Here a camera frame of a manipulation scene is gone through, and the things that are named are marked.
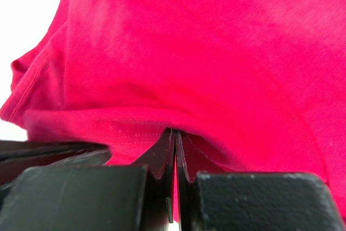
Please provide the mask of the pink red t shirt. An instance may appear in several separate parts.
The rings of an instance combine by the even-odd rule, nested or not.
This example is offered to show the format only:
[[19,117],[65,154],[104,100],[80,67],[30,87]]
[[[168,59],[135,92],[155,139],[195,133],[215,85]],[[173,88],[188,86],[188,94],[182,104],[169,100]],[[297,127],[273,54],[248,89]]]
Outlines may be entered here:
[[1,119],[128,164],[165,128],[231,171],[318,175],[345,214],[345,0],[61,0]]

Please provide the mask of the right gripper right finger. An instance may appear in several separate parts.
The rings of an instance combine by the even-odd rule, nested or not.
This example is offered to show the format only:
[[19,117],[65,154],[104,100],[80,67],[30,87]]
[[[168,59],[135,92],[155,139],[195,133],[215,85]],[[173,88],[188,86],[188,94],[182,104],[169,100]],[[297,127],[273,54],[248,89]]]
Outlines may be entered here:
[[229,230],[229,180],[187,133],[176,133],[180,230]]

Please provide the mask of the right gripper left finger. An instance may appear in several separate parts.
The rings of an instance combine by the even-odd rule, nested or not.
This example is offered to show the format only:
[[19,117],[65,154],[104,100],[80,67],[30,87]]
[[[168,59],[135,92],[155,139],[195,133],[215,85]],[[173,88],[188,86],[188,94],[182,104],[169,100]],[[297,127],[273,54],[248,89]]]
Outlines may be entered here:
[[173,223],[175,133],[165,129],[133,166],[147,170],[141,223]]

